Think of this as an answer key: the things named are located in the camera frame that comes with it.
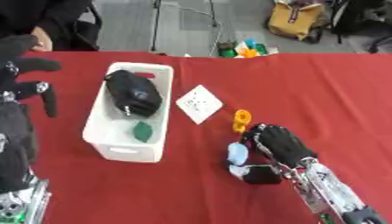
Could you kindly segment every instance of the table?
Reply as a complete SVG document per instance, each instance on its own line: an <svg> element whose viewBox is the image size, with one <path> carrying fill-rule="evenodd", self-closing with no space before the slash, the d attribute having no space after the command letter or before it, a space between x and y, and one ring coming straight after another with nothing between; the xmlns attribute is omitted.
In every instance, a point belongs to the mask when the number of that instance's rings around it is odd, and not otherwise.
<svg viewBox="0 0 392 224"><path fill-rule="evenodd" d="M315 223L289 183L247 185L224 168L237 109L253 123L286 126L369 205L392 221L391 55L278 54L256 59L157 56L144 52L51 52L50 81L59 117L31 104L40 153L34 169L49 178L46 223L260 224ZM175 69L164 156L157 164L103 159L81 133L102 77L115 61ZM202 84L225 106L201 125L174 103Z"/></svg>

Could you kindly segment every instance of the green sponge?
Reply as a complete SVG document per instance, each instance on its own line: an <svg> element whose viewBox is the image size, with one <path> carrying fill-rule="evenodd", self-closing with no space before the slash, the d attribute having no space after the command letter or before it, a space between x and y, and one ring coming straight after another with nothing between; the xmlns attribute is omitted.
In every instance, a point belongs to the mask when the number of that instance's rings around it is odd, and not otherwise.
<svg viewBox="0 0 392 224"><path fill-rule="evenodd" d="M135 139L147 143L152 136L152 127L145 122L139 122L135 128L133 128L133 136Z"/></svg>

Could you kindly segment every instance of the metal pole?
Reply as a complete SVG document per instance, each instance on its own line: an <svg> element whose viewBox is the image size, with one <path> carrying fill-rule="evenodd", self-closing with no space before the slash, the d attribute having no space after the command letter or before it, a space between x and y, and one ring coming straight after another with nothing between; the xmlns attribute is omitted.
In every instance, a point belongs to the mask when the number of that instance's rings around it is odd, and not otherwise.
<svg viewBox="0 0 392 224"><path fill-rule="evenodd" d="M211 5L211 15L213 16L213 27L217 27L218 23L216 22L215 8L214 8L213 0L210 0L210 5Z"/></svg>
<svg viewBox="0 0 392 224"><path fill-rule="evenodd" d="M155 52L157 50L157 35L158 35L158 27L159 27L159 16L161 12L161 3L162 0L155 0L154 2L154 9L157 9L157 15L155 16L155 27L154 27L154 34L152 37L152 47L151 50Z"/></svg>

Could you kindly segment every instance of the wires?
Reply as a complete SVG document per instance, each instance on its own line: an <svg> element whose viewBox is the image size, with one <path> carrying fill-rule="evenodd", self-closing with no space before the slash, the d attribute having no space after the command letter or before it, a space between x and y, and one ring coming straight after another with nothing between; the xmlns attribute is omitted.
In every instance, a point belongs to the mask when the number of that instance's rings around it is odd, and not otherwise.
<svg viewBox="0 0 392 224"><path fill-rule="evenodd" d="M196 13L199 13L199 14L202 14L202 15L205 15L205 16L208 16L208 17L210 17L211 19L214 19L213 15L211 15L211 14L208 13L208 12L201 11L201 10L195 10L195 9L191 9L191 8L184 8L184 7L181 7L181 6L177 6L177 5L173 5L173 4L164 4L164 3L163 3L163 6L172 7L172 8L177 8L177 9L180 9L180 10L182 10L182 11L193 11L193 12L196 12ZM216 46L218 45L218 42L219 42L219 40L221 39L221 35L222 35L222 33L223 33L223 23L221 23L221 22L219 22L219 21L216 21L216 20L215 20L215 22L216 22L216 24L220 27L220 29L219 29L219 31L218 31L218 35L216 36L215 41L213 42L213 46L211 47L211 51L210 51L210 53L209 53L209 55L208 55L209 57L212 57L212 56L213 56L214 51L215 51L215 49L216 49Z"/></svg>

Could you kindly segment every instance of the white plastic basket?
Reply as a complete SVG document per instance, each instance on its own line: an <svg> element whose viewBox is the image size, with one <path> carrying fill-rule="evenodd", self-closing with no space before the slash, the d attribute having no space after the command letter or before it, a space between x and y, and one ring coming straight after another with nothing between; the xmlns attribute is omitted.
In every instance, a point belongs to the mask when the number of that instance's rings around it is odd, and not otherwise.
<svg viewBox="0 0 392 224"><path fill-rule="evenodd" d="M103 82L83 130L83 139L92 144L106 159L156 163L161 159L165 145L173 69L162 65L116 62L110 66L107 75L122 69L132 73L153 74L155 78L151 81L162 96L161 107L149 118L125 116L115 107ZM152 127L153 133L147 143L140 142L132 134L132 129L139 121Z"/></svg>

